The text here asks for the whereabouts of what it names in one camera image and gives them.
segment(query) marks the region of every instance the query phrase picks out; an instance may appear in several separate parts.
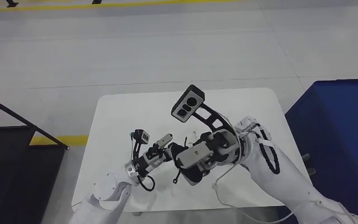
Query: camera lens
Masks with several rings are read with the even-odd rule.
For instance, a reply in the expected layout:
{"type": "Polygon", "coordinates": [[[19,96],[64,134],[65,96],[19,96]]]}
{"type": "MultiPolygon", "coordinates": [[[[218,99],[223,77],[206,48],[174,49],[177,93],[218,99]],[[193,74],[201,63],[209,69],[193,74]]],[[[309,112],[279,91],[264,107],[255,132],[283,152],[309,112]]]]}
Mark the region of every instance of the camera lens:
{"type": "Polygon", "coordinates": [[[191,107],[186,104],[183,104],[183,109],[189,112],[191,110],[191,107]]]}
{"type": "Polygon", "coordinates": [[[189,99],[187,99],[186,103],[189,106],[195,106],[197,102],[196,102],[196,99],[194,97],[190,97],[189,99]]]}
{"type": "Polygon", "coordinates": [[[183,109],[180,109],[178,112],[177,112],[177,115],[181,116],[182,118],[187,114],[187,112],[183,109]]]}

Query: white cable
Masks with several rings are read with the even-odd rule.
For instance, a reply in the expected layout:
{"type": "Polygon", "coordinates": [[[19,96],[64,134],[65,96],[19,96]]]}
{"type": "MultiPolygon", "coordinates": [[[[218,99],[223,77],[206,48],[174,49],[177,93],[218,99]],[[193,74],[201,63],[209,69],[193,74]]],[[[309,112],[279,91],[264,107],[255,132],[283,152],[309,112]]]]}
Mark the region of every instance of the white cable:
{"type": "MultiPolygon", "coordinates": [[[[236,132],[235,127],[231,124],[230,120],[229,120],[226,116],[222,115],[221,113],[219,113],[219,112],[217,112],[217,113],[229,123],[229,125],[231,126],[231,128],[232,128],[232,129],[234,130],[234,132],[235,132],[235,136],[236,136],[236,139],[237,139],[238,143],[240,144],[239,139],[242,138],[242,137],[244,137],[245,135],[247,135],[248,132],[240,133],[241,136],[239,137],[239,135],[238,135],[237,132],[236,132]]],[[[217,178],[217,180],[215,181],[215,183],[214,183],[213,186],[212,186],[213,189],[215,190],[215,194],[216,194],[216,197],[217,197],[218,201],[220,202],[220,204],[222,204],[222,205],[224,205],[224,206],[229,206],[229,207],[232,207],[232,208],[237,208],[237,207],[235,207],[235,206],[233,206],[233,205],[231,205],[231,204],[223,203],[223,202],[220,200],[219,194],[218,194],[218,181],[219,181],[221,178],[223,178],[228,172],[230,172],[235,166],[237,166],[237,165],[240,163],[240,161],[241,161],[241,151],[240,151],[240,153],[239,153],[239,158],[238,158],[237,162],[236,162],[232,167],[230,167],[223,175],[219,176],[219,178],[217,178]]],[[[284,217],[284,218],[282,218],[282,219],[280,219],[280,220],[277,220],[277,221],[273,221],[273,222],[263,222],[263,221],[259,221],[259,220],[256,220],[256,219],[252,218],[251,216],[249,216],[248,214],[246,214],[246,213],[244,213],[244,212],[242,212],[242,213],[243,213],[245,216],[247,216],[249,219],[251,219],[251,220],[253,220],[253,221],[255,221],[255,222],[263,223],[263,224],[275,224],[275,223],[279,223],[279,222],[282,222],[282,221],[288,219],[290,216],[293,215],[293,213],[294,213],[300,206],[302,206],[302,205],[304,205],[304,204],[306,204],[306,203],[309,203],[309,202],[312,202],[312,201],[304,201],[303,203],[301,203],[301,204],[299,204],[298,206],[296,206],[296,207],[291,211],[291,213],[288,214],[286,217],[284,217]]]]}
{"type": "Polygon", "coordinates": [[[331,212],[334,212],[334,213],[337,213],[337,214],[341,214],[341,215],[345,215],[345,216],[347,216],[353,223],[356,223],[355,220],[353,219],[354,214],[353,214],[353,213],[350,213],[350,212],[343,206],[343,204],[341,204],[340,202],[338,202],[338,205],[341,207],[341,209],[342,209],[343,212],[339,212],[339,211],[330,209],[330,208],[328,208],[328,207],[325,207],[325,206],[323,206],[323,204],[322,204],[321,202],[319,202],[319,201],[314,201],[314,203],[315,203],[317,206],[321,207],[321,208],[325,208],[325,209],[327,209],[327,210],[330,210],[331,212]]]}
{"type": "MultiPolygon", "coordinates": [[[[218,181],[223,178],[228,172],[230,172],[230,170],[232,170],[238,163],[234,164],[230,169],[228,169],[223,175],[221,175],[217,180],[216,182],[213,184],[213,188],[215,190],[215,194],[216,194],[216,198],[218,199],[218,201],[220,202],[220,204],[224,205],[224,206],[229,206],[229,207],[232,207],[232,208],[237,208],[231,204],[226,204],[224,202],[222,202],[219,198],[219,193],[218,193],[218,181]]],[[[301,204],[299,204],[298,206],[296,206],[290,214],[288,214],[287,216],[285,216],[284,218],[280,219],[280,220],[277,220],[277,221],[273,221],[273,222],[264,222],[264,221],[259,221],[259,220],[256,220],[254,218],[252,218],[251,216],[249,216],[248,214],[242,212],[245,216],[247,216],[249,219],[255,221],[255,222],[258,222],[258,223],[263,223],[263,224],[275,224],[275,223],[279,223],[279,222],[282,222],[286,219],[288,219],[290,216],[293,215],[293,213],[302,205],[306,204],[306,203],[310,203],[310,202],[313,202],[313,201],[309,201],[309,200],[306,200],[304,202],[302,202],[301,204]]]]}

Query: white table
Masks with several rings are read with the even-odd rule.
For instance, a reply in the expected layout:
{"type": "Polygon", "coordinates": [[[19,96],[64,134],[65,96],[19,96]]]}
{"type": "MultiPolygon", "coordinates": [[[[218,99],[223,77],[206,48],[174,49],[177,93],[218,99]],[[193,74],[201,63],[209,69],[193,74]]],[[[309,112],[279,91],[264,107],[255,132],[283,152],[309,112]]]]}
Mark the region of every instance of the white table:
{"type": "MultiPolygon", "coordinates": [[[[244,88],[236,90],[210,90],[205,92],[205,103],[227,116],[233,124],[246,115],[256,118],[272,135],[272,139],[308,178],[291,131],[275,93],[267,88],[244,88]]],[[[152,94],[107,95],[98,101],[95,117],[84,153],[81,170],[74,191],[72,206],[78,204],[93,189],[99,176],[123,167],[130,159],[131,140],[129,133],[144,129],[153,144],[167,133],[173,141],[184,143],[193,130],[203,133],[207,126],[195,118],[181,123],[171,116],[174,103],[182,92],[160,92],[152,94]]],[[[141,152],[148,149],[143,145],[141,152]]],[[[224,208],[216,199],[212,183],[229,166],[216,167],[196,186],[190,186],[181,176],[177,184],[172,180],[177,169],[166,162],[151,172],[156,181],[153,192],[142,187],[133,187],[124,212],[172,211],[191,209],[224,208]]],[[[242,167],[232,170],[219,182],[220,198],[237,207],[280,206],[261,190],[242,167]]],[[[112,202],[102,205],[111,208],[112,202]]]]}

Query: black panel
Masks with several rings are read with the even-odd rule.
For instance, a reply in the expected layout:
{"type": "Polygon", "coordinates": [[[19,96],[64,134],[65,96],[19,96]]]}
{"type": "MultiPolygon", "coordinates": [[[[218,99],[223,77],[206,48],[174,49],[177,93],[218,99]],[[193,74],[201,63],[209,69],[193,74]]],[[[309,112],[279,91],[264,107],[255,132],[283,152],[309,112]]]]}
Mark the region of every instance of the black panel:
{"type": "Polygon", "coordinates": [[[177,109],[177,107],[180,105],[180,103],[184,100],[184,98],[186,97],[186,95],[188,95],[188,93],[192,91],[195,94],[197,94],[199,97],[201,97],[204,101],[205,101],[205,94],[203,91],[201,91],[198,87],[194,86],[194,85],[190,85],[185,92],[183,93],[183,95],[180,96],[179,100],[174,104],[173,108],[172,108],[172,114],[175,111],[175,109],[177,109]]]}
{"type": "Polygon", "coordinates": [[[34,133],[28,126],[0,127],[0,205],[34,133]]]}
{"type": "Polygon", "coordinates": [[[92,4],[101,4],[102,0],[93,0],[92,4]]]}
{"type": "Polygon", "coordinates": [[[4,223],[41,223],[64,152],[57,145],[28,147],[0,206],[4,223]]]}

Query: table leg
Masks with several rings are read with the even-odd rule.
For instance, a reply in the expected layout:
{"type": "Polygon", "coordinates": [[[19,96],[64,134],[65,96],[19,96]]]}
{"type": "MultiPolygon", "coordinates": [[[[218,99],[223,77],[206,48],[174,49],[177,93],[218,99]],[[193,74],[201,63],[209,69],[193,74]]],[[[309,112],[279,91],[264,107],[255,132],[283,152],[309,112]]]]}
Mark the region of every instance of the table leg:
{"type": "Polygon", "coordinates": [[[132,212],[133,216],[140,216],[142,212],[132,212]]]}

